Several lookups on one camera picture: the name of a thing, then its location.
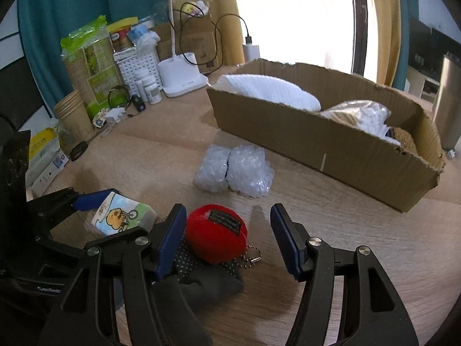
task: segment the teal curtain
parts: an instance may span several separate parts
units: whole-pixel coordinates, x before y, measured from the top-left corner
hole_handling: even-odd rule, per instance
[[[24,52],[35,81],[51,109],[72,91],[61,61],[61,38],[100,15],[107,22],[144,18],[166,0],[18,0]]]
[[[397,63],[396,75],[392,86],[403,90],[408,70],[408,56],[410,48],[410,20],[419,18],[418,0],[400,0],[400,17],[402,22],[402,39],[400,41],[400,55]]]

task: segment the blue gripper pad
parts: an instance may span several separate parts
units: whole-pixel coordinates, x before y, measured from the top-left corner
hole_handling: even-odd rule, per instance
[[[89,194],[81,194],[72,204],[72,208],[76,211],[88,212],[93,209],[98,209],[102,202],[109,196],[111,192],[120,194],[116,189],[107,189]]]
[[[154,224],[149,233],[152,248],[157,250],[155,277],[158,281],[171,272],[176,251],[181,244],[184,229],[186,228],[186,220],[186,208],[182,204],[175,204],[167,220]]]
[[[271,208],[271,228],[288,273],[299,282],[305,281],[305,273],[310,269],[306,248],[310,237],[306,229],[293,222],[280,203]]]

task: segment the white foam sheet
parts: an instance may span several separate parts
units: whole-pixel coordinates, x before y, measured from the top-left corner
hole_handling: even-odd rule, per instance
[[[301,90],[296,84],[273,76],[226,74],[218,78],[213,88],[309,112],[318,112],[321,108],[315,96]]]

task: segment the box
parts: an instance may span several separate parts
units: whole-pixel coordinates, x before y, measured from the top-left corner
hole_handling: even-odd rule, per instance
[[[285,79],[316,96],[322,110],[353,99],[382,103],[392,111],[386,124],[410,132],[419,156],[316,113],[208,89],[222,130],[317,169],[403,212],[439,183],[444,161],[437,129],[419,104],[397,90],[303,63],[257,60],[235,74]]]
[[[59,138],[53,128],[46,128],[31,138],[26,187],[31,186],[59,151]]]
[[[107,35],[68,56],[61,56],[73,89],[80,93],[86,111],[92,120],[102,109],[108,108],[110,90],[123,85],[122,77],[114,60],[114,49]],[[114,90],[114,103],[126,97],[123,90]]]
[[[62,172],[64,165],[69,162],[68,157],[61,150],[57,151],[53,161],[45,168],[31,186],[35,196],[42,196],[56,176]]]
[[[176,22],[176,54],[181,53],[179,48],[179,22]],[[171,27],[170,23],[164,23],[154,28],[154,31],[160,36],[161,41],[157,44],[157,53],[160,61],[171,57]],[[200,73],[209,73],[218,67],[218,57],[216,55],[216,46],[214,39],[214,25],[211,22],[211,16],[208,14],[203,18],[183,18],[183,35],[181,38],[181,47],[184,53],[193,52],[197,63],[200,65]]]
[[[96,211],[91,223],[104,235],[113,235],[140,226],[148,232],[157,213],[147,204],[111,192]]]

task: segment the charger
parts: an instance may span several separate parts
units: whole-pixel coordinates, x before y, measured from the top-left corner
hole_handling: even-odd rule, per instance
[[[260,59],[259,46],[253,45],[251,36],[245,38],[245,44],[242,44],[243,48],[243,58],[245,58],[245,63],[252,62],[254,60]]]

